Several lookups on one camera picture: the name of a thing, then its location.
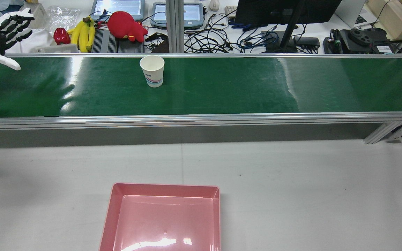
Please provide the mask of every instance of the computer monitor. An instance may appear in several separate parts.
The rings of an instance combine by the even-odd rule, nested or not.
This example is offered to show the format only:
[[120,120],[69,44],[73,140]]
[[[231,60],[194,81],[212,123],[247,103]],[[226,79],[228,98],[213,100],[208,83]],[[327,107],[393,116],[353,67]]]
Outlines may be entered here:
[[280,48],[288,45],[296,24],[328,22],[341,0],[239,0],[235,17],[242,24],[287,24]]

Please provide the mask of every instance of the screen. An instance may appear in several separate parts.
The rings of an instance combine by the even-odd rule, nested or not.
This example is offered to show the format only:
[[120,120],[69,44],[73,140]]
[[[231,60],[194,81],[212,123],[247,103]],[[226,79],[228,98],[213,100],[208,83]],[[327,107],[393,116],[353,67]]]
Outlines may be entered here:
[[[156,5],[157,13],[153,16],[154,20],[165,20],[165,5]],[[184,5],[184,20],[200,20],[200,6],[199,5]]]
[[[131,15],[141,14],[141,1],[140,0],[99,0],[97,1],[94,11],[103,11],[106,9],[109,12],[125,11]],[[94,15],[101,15],[102,12],[97,12]]]
[[297,24],[325,23],[330,20],[341,0],[239,0],[235,22],[242,24],[288,24],[297,7]]

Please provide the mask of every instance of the label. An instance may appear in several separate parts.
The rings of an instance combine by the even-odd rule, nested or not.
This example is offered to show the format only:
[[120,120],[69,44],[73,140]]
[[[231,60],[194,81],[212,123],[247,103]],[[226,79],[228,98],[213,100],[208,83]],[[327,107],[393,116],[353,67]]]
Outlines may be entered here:
[[388,46],[380,46],[380,45],[378,45],[378,46],[376,46],[376,48],[378,48],[378,51],[380,53],[392,53],[392,50]]

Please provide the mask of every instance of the plastic tray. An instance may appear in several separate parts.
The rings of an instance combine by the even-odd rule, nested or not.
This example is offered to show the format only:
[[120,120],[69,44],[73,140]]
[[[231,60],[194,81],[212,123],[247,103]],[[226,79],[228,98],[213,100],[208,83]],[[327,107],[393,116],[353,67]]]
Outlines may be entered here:
[[99,251],[220,251],[214,186],[113,185]]

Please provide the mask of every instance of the black power adapter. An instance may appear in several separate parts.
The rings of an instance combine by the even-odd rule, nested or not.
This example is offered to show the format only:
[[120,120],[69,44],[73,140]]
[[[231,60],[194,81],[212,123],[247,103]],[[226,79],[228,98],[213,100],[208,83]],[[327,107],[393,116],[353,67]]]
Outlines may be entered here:
[[314,49],[320,48],[320,42],[318,38],[310,38],[310,37],[294,37],[294,42],[297,47],[310,47]]

